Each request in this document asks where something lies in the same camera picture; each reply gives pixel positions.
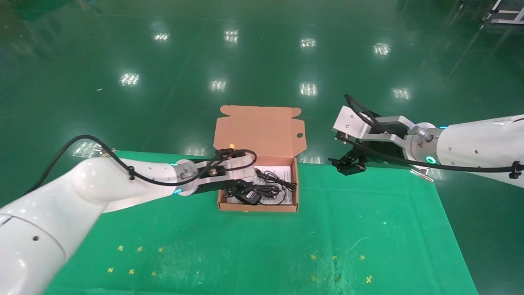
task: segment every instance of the black cable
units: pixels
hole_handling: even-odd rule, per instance
[[[277,183],[282,187],[282,190],[287,189],[290,192],[294,192],[294,190],[297,188],[296,183],[281,180],[280,178],[278,178],[278,176],[275,173],[271,171],[262,172],[259,169],[255,169],[255,172],[258,178],[263,179],[266,183]]]
[[[338,139],[347,142],[349,144],[352,144],[354,147],[361,149],[365,151],[368,154],[374,155],[376,157],[379,157],[384,160],[388,160],[390,162],[396,162],[401,164],[408,164],[408,165],[416,165],[416,166],[423,166],[428,168],[437,168],[437,169],[443,169],[443,170],[453,170],[453,171],[462,171],[462,172],[477,172],[477,173],[500,173],[500,172],[518,172],[524,170],[524,165],[516,165],[516,167],[464,167],[464,166],[448,166],[448,165],[440,165],[440,164],[431,164],[431,163],[425,163],[425,162],[419,162],[419,161],[412,161],[412,160],[406,160],[404,158],[390,156],[387,154],[383,154],[381,152],[377,152],[375,150],[372,150],[366,146],[363,146],[362,144],[350,141],[343,136],[338,136]]]
[[[363,104],[361,104],[358,100],[354,99],[352,96],[345,94],[344,97],[346,98],[346,102],[348,106],[355,112],[355,114],[362,120],[364,123],[368,124],[372,128],[376,128],[381,132],[389,132],[387,127],[385,127],[382,123],[378,122],[375,116],[371,113],[370,110],[368,110]],[[364,117],[359,110],[356,109],[356,107],[353,105],[355,103],[360,109],[362,109],[362,113],[366,114],[372,121],[370,121],[368,118]]]
[[[297,189],[297,184],[294,182],[287,182],[284,180],[281,180],[275,173],[271,171],[265,171],[262,172],[259,169],[255,169],[255,173],[257,174],[257,177],[260,179],[263,179],[266,183],[274,183],[276,185],[280,185],[279,192],[284,192],[285,190],[288,190],[290,192],[294,192]],[[278,206],[284,202],[286,199],[286,194],[284,192],[284,195],[282,196],[282,200],[280,200],[277,204],[264,204],[262,203],[262,200],[260,200],[260,204],[266,205],[266,206]]]
[[[246,194],[246,192],[254,192],[255,194],[258,194],[262,197],[266,198],[273,198],[277,196],[280,193],[280,189],[278,186],[271,185],[271,184],[254,184],[254,183],[246,183],[242,187],[231,187],[227,189],[227,195],[226,198],[230,197],[236,197],[241,194]]]
[[[56,164],[56,162],[58,161],[58,159],[64,154],[64,152],[73,144],[75,143],[76,141],[80,140],[80,139],[89,139],[89,140],[92,140],[96,143],[98,143],[102,149],[104,149],[115,161],[116,163],[118,163],[122,168],[124,168],[130,175],[130,179],[134,179],[134,177],[137,177],[145,182],[148,182],[148,183],[152,183],[152,184],[156,184],[156,185],[162,185],[162,186],[178,186],[178,185],[184,185],[184,184],[187,184],[187,183],[190,183],[198,178],[200,178],[201,176],[207,174],[209,172],[209,170],[213,169],[213,168],[216,168],[217,166],[219,166],[221,163],[223,163],[224,161],[226,161],[229,157],[231,156],[234,156],[234,155],[237,155],[237,154],[241,154],[241,153],[249,153],[249,154],[252,154],[254,156],[253,160],[251,161],[251,163],[247,164],[247,165],[244,165],[244,166],[240,166],[240,167],[235,167],[235,168],[228,168],[228,169],[225,169],[225,171],[233,171],[233,170],[241,170],[241,169],[244,169],[244,168],[248,168],[252,165],[255,164],[256,160],[257,160],[257,155],[253,152],[253,151],[250,151],[250,150],[233,150],[233,149],[224,149],[224,150],[220,150],[220,151],[217,151],[215,157],[209,159],[209,164],[204,167],[197,175],[195,175],[194,177],[188,179],[188,180],[185,180],[185,181],[181,181],[181,182],[177,182],[177,183],[169,183],[169,182],[161,182],[161,181],[156,181],[156,180],[152,180],[152,179],[149,179],[143,175],[141,175],[140,173],[137,173],[135,172],[133,166],[127,166],[124,162],[122,162],[122,160],[120,160],[119,157],[117,157],[115,155],[115,153],[113,153],[111,151],[111,149],[109,147],[107,147],[107,145],[105,145],[105,143],[103,143],[101,140],[99,140],[98,138],[94,137],[94,136],[91,136],[91,135],[79,135],[79,136],[75,136],[74,138],[72,138],[70,141],[68,141],[61,149],[60,151],[57,153],[56,156],[54,156],[53,160],[51,161],[51,163],[49,163],[49,165],[47,166],[46,170],[44,171],[44,173],[42,174],[42,176],[40,177],[40,179],[37,181],[36,184],[34,184],[27,192],[26,194],[34,191],[35,189],[37,189],[40,185],[42,185],[42,183],[46,180],[47,176],[49,175],[49,172],[51,172],[51,169],[53,169],[54,165]]]

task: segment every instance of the black cable tie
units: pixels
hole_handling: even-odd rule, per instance
[[[129,168],[129,180],[135,180],[135,168],[133,166],[128,166]]]
[[[520,166],[520,162],[519,161],[514,161],[513,162],[513,164],[511,165],[511,173],[509,173],[509,178],[511,178],[511,179],[519,178],[519,176],[522,174],[522,172],[517,171],[519,166]]]

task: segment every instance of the green mat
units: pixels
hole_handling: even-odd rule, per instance
[[[477,294],[433,184],[298,170],[297,213],[223,212],[210,192],[105,214],[46,294]]]

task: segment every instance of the glossy floor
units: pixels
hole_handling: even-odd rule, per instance
[[[319,164],[347,151],[331,132],[345,93],[382,115],[434,124],[524,113],[524,27],[481,29],[488,8],[0,0],[2,203],[83,133],[119,150],[211,155],[223,104],[300,107],[308,149],[299,160]],[[86,156],[80,146],[52,177]],[[479,292],[523,293],[522,190],[460,173],[437,178]]]

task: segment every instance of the metal connector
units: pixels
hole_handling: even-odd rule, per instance
[[[433,136],[430,135],[426,130],[424,130],[420,126],[415,126],[408,130],[408,135],[417,135],[418,137],[426,140],[426,142],[430,142],[433,140]]]
[[[409,172],[411,172],[412,174],[424,179],[424,180],[427,180],[429,182],[433,182],[433,178],[429,177],[428,176],[428,171],[429,169],[411,169]]]

